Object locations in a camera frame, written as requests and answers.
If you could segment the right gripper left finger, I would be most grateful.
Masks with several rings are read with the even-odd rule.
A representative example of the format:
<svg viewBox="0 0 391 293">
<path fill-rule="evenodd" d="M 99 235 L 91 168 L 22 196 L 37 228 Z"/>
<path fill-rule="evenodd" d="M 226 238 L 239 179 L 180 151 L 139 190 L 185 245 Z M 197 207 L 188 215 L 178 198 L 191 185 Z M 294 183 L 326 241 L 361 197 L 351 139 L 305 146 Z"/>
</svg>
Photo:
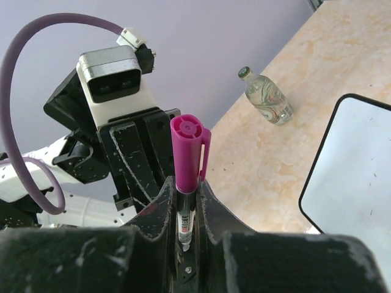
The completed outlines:
<svg viewBox="0 0 391 293">
<path fill-rule="evenodd" d="M 177 277 L 175 180 L 119 228 L 1 233 L 2 292 L 170 292 Z"/>
</svg>

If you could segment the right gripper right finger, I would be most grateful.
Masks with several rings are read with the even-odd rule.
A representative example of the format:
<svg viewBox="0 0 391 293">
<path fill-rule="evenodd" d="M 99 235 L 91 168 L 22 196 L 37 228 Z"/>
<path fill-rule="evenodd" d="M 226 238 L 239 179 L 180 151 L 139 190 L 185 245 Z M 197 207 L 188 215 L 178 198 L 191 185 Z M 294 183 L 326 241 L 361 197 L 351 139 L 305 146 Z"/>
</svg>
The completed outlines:
<svg viewBox="0 0 391 293">
<path fill-rule="evenodd" d="M 199 292 L 387 292 L 371 251 L 355 237 L 259 233 L 203 182 L 197 195 Z"/>
</svg>

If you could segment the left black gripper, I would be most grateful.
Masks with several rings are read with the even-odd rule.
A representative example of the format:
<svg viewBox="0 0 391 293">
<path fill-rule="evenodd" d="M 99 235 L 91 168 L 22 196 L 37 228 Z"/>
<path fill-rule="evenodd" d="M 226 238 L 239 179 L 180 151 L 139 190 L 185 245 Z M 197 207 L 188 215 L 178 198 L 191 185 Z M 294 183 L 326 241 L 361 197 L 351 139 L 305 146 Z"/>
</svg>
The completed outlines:
<svg viewBox="0 0 391 293">
<path fill-rule="evenodd" d="M 117 210 L 144 209 L 174 174 L 170 121 L 179 115 L 177 108 L 153 107 L 111 118 L 99 127 L 97 136 L 117 190 Z"/>
</svg>

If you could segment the magenta capped marker pen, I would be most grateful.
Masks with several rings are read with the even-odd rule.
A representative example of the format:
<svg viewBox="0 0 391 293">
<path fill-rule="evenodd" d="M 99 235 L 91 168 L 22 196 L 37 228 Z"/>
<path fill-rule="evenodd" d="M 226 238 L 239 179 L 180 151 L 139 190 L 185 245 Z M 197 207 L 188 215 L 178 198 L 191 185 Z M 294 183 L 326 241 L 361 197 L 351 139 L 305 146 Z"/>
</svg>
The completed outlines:
<svg viewBox="0 0 391 293">
<path fill-rule="evenodd" d="M 205 180 L 211 145 L 211 131 L 190 114 L 175 117 L 170 122 L 177 190 L 178 240 L 188 251 L 196 211 L 196 193 Z"/>
</svg>

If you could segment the black framed whiteboard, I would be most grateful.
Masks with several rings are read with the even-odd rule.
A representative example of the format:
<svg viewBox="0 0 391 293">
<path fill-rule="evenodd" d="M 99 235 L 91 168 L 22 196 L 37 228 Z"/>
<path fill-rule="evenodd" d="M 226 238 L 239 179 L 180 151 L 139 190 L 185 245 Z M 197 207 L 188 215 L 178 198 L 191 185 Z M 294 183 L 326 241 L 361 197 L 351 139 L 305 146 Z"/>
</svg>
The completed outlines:
<svg viewBox="0 0 391 293">
<path fill-rule="evenodd" d="M 360 239 L 390 280 L 390 105 L 356 94 L 336 103 L 299 208 L 321 233 Z"/>
</svg>

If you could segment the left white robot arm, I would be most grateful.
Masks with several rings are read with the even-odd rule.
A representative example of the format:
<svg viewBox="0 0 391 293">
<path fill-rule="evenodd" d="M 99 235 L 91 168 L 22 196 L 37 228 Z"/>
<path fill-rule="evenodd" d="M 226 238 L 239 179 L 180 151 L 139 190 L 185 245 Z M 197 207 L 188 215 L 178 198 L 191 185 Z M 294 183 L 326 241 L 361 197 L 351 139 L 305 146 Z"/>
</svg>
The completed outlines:
<svg viewBox="0 0 391 293">
<path fill-rule="evenodd" d="M 111 177 L 112 202 L 64 192 L 58 215 L 44 211 L 28 194 L 1 154 L 1 228 L 122 226 L 149 205 L 174 173 L 170 121 L 178 109 L 161 110 L 147 102 L 146 89 L 126 99 L 128 111 L 97 126 L 78 74 L 72 71 L 44 105 L 45 113 L 69 135 L 26 154 L 27 168 L 41 193 L 57 203 L 49 170 L 61 184 L 90 184 Z"/>
</svg>

